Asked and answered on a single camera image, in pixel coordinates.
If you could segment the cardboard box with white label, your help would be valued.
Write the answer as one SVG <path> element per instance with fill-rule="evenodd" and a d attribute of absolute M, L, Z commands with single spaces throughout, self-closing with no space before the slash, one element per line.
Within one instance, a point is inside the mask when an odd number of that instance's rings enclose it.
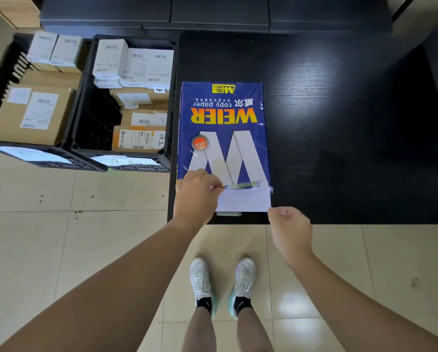
<path fill-rule="evenodd" d="M 125 109 L 120 125 L 166 127 L 167 115 L 165 110 Z"/>
<path fill-rule="evenodd" d="M 140 105 L 167 104 L 170 91 L 164 88 L 111 88 L 110 94 L 115 98 L 118 105 L 125 108 L 134 108 Z"/>

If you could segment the cardboard box with yellow label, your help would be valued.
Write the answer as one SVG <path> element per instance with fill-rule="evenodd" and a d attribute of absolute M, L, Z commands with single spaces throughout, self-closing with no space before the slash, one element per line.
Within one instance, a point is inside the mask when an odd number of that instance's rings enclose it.
<path fill-rule="evenodd" d="M 114 127 L 111 150 L 114 152 L 157 153 L 166 143 L 166 127 L 131 126 Z"/>

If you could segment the small white box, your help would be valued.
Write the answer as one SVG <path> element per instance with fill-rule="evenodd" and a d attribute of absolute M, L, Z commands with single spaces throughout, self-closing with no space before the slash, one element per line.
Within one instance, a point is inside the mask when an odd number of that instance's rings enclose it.
<path fill-rule="evenodd" d="M 57 33 L 36 31 L 27 53 L 31 63 L 52 65 L 51 57 L 59 35 Z"/>
<path fill-rule="evenodd" d="M 51 64 L 76 68 L 83 44 L 83 38 L 73 35 L 58 35 L 51 56 Z"/>

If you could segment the person's right hand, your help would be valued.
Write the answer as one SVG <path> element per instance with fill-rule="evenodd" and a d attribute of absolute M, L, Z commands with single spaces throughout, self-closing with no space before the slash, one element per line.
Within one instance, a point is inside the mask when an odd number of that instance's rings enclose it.
<path fill-rule="evenodd" d="M 313 256 L 312 224 L 297 208 L 293 220 L 270 222 L 270 228 L 276 248 L 292 270 Z"/>

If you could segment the black cabinet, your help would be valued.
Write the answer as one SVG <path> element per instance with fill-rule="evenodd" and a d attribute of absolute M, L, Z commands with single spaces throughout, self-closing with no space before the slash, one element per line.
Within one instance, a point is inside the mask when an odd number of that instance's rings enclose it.
<path fill-rule="evenodd" d="M 387 0 L 44 0 L 41 24 L 263 33 L 388 32 Z"/>

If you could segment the tall white box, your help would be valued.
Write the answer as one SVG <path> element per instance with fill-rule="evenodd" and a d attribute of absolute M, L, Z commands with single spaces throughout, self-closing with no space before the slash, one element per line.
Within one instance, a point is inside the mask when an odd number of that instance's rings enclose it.
<path fill-rule="evenodd" d="M 99 39 L 93 76 L 98 80 L 121 80 L 126 68 L 128 49 L 124 39 Z"/>

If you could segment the thin white box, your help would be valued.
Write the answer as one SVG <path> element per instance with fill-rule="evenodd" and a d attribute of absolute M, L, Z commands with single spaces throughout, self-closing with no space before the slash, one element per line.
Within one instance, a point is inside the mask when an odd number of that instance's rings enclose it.
<path fill-rule="evenodd" d="M 94 78 L 94 85 L 97 88 L 123 88 L 119 79 L 97 79 Z"/>

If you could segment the person's leg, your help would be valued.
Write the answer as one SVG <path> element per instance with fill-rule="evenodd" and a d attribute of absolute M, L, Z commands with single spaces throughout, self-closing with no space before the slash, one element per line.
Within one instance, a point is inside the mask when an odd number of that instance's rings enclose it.
<path fill-rule="evenodd" d="M 210 311 L 197 307 L 184 337 L 182 352 L 216 352 L 216 334 Z"/>
<path fill-rule="evenodd" d="M 271 340 L 253 308 L 240 310 L 236 336 L 240 352 L 274 352 Z"/>

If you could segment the white left shoe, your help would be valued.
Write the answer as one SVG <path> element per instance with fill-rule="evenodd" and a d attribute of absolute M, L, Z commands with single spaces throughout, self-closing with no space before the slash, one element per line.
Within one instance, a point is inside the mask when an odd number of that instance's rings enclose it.
<path fill-rule="evenodd" d="M 214 301 L 213 318 L 218 308 L 218 301 L 212 290 L 212 285 L 210 282 L 210 270 L 207 261 L 201 257 L 195 258 L 190 265 L 189 273 L 194 293 L 195 306 L 196 300 L 202 297 L 211 296 Z"/>

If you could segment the large labelled cardboard box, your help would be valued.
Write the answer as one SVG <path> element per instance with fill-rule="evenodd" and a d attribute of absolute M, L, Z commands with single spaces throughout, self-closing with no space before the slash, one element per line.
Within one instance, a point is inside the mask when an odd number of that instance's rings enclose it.
<path fill-rule="evenodd" d="M 75 90 L 17 84 L 0 107 L 0 141 L 57 145 L 67 125 Z"/>

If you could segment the blue copy paper ream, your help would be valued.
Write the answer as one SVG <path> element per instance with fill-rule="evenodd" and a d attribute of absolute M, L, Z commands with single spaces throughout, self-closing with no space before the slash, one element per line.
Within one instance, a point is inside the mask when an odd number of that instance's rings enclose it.
<path fill-rule="evenodd" d="M 182 82 L 179 114 L 177 179 L 202 168 L 223 185 L 259 181 L 224 190 L 216 211 L 267 212 L 273 189 L 262 83 Z"/>

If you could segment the person's left hand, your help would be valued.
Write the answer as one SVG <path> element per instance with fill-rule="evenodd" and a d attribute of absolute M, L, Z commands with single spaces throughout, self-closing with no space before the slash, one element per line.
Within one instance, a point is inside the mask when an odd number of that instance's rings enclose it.
<path fill-rule="evenodd" d="M 207 224 L 218 206 L 223 191 L 200 191 L 184 188 L 184 178 L 176 184 L 172 222 L 185 232 L 196 235 Z"/>

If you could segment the white paper crate label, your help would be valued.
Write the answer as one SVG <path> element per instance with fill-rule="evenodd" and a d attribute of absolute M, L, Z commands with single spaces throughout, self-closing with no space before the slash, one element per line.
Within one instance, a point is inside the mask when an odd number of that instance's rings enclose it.
<path fill-rule="evenodd" d="M 71 161 L 56 154 L 43 152 L 37 149 L 23 147 L 0 146 L 0 151 L 21 159 L 26 162 L 54 162 L 67 165 L 73 165 Z"/>
<path fill-rule="evenodd" d="M 128 157 L 125 155 L 101 155 L 90 158 L 99 164 L 119 167 L 119 166 L 129 166 L 129 165 L 148 165 L 148 166 L 160 166 L 158 162 L 150 158 L 140 158 L 140 157 Z"/>

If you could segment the person's right forearm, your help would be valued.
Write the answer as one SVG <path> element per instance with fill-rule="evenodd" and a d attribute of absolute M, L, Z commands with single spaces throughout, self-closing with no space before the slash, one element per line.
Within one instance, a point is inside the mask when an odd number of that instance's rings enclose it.
<path fill-rule="evenodd" d="M 346 352 L 438 352 L 438 337 L 344 281 L 312 253 L 285 257 Z"/>

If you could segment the wide white box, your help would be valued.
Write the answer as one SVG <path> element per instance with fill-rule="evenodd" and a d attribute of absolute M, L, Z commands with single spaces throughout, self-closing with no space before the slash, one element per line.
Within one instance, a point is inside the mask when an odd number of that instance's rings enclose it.
<path fill-rule="evenodd" d="M 129 48 L 122 87 L 170 90 L 174 50 Z"/>

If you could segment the light cardboard box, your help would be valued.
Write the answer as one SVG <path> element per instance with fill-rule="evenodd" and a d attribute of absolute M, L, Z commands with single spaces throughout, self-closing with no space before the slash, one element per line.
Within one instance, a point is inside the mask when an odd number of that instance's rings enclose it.
<path fill-rule="evenodd" d="M 15 29 L 40 29 L 43 0 L 0 0 L 0 16 Z"/>

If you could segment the person's left forearm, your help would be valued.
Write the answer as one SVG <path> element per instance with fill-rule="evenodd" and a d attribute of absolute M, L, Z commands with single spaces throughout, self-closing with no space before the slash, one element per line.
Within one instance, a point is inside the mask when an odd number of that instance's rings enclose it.
<path fill-rule="evenodd" d="M 172 219 L 38 314 L 0 352 L 137 352 L 203 226 Z"/>

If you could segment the white shoe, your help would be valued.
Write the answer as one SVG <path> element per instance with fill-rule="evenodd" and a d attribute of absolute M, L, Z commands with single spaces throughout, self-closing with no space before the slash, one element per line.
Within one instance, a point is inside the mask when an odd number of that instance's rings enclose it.
<path fill-rule="evenodd" d="M 249 257 L 241 259 L 235 271 L 234 289 L 230 294 L 228 300 L 229 313 L 234 319 L 237 319 L 235 315 L 236 313 L 234 312 L 235 296 L 245 296 L 251 299 L 253 286 L 255 284 L 255 278 L 256 265 L 254 261 Z"/>
<path fill-rule="evenodd" d="M 214 301 L 213 318 L 218 308 L 218 301 L 212 290 L 212 285 L 210 282 L 210 270 L 207 261 L 201 257 L 195 258 L 190 265 L 189 273 L 194 293 L 195 306 L 196 300 L 202 297 L 211 296 Z"/>

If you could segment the white right shoe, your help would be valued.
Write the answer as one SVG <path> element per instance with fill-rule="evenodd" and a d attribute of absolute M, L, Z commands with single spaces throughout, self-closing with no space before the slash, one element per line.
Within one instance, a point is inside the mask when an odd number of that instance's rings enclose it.
<path fill-rule="evenodd" d="M 234 319 L 237 319 L 235 315 L 236 313 L 234 312 L 235 296 L 245 296 L 251 299 L 253 286 L 255 284 L 255 278 L 256 265 L 254 261 L 249 257 L 241 259 L 235 271 L 234 289 L 230 294 L 228 300 L 229 313 Z"/>

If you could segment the black right sock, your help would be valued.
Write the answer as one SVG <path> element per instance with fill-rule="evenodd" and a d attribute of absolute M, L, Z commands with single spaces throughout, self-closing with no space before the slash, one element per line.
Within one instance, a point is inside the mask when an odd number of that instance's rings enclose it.
<path fill-rule="evenodd" d="M 234 300 L 234 312 L 236 313 L 236 318 L 238 319 L 239 313 L 245 308 L 252 308 L 251 299 L 245 296 L 235 296 Z"/>

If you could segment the person's right leg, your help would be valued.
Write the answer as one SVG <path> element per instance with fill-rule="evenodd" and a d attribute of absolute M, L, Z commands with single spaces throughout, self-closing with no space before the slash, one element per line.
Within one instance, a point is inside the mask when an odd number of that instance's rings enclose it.
<path fill-rule="evenodd" d="M 236 336 L 240 352 L 274 352 L 271 340 L 253 308 L 240 310 Z"/>

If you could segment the flat plain cardboard box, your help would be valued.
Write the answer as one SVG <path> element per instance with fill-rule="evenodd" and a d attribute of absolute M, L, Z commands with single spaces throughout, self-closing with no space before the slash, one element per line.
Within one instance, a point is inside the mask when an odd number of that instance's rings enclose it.
<path fill-rule="evenodd" d="M 77 90 L 81 80 L 81 74 L 27 70 L 20 79 L 20 85 L 35 85 L 72 88 Z"/>

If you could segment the person's left leg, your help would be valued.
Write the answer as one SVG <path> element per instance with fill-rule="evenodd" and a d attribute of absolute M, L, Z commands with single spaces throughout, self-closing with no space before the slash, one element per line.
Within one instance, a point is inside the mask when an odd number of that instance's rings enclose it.
<path fill-rule="evenodd" d="M 216 334 L 210 311 L 197 307 L 184 337 L 182 352 L 216 352 Z"/>

